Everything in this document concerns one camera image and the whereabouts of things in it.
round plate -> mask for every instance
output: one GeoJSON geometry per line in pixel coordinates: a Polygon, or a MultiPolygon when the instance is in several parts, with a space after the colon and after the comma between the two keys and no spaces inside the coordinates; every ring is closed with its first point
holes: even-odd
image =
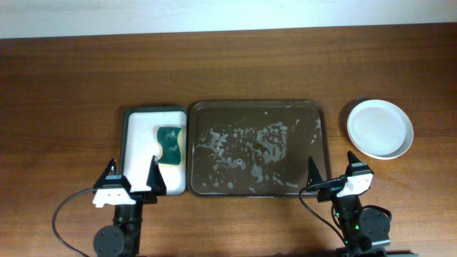
{"type": "Polygon", "coordinates": [[[360,103],[349,114],[347,127],[356,148],[373,158],[399,157],[413,143],[413,125],[408,116],[387,101],[360,103]]]}

green sponge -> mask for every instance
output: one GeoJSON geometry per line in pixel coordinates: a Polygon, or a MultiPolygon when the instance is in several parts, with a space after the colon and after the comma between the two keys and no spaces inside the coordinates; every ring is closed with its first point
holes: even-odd
{"type": "Polygon", "coordinates": [[[178,137],[182,129],[174,127],[160,127],[157,131],[157,141],[162,146],[162,157],[158,160],[161,164],[177,166],[183,160],[178,137]]]}

brown tabletop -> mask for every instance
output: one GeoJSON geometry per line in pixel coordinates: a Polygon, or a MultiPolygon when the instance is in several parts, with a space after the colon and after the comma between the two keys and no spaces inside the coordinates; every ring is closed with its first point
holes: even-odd
{"type": "MultiPolygon", "coordinates": [[[[0,256],[74,256],[51,231],[68,195],[119,159],[132,106],[310,99],[326,115],[333,176],[352,150],[375,176],[362,204],[393,214],[388,250],[457,255],[457,24],[0,41],[0,256]],[[400,158],[364,156],[345,131],[354,99],[391,101],[414,127],[400,158]]],[[[57,227],[94,255],[114,208],[86,195],[57,227]]],[[[310,200],[330,220],[330,204],[310,200]]],[[[162,197],[145,206],[145,256],[272,256],[342,247],[296,198],[162,197]]]]}

gray tray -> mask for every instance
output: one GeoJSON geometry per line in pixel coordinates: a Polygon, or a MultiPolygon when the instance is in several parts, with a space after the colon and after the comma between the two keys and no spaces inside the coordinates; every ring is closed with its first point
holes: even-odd
{"type": "Polygon", "coordinates": [[[203,101],[189,119],[187,185],[198,196],[297,196],[308,157],[330,177],[325,121],[311,101],[203,101]]]}

white background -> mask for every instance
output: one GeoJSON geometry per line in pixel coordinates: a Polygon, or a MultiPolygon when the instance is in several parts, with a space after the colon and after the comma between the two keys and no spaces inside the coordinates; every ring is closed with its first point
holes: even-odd
{"type": "Polygon", "coordinates": [[[0,0],[0,38],[457,21],[457,0],[0,0]]]}

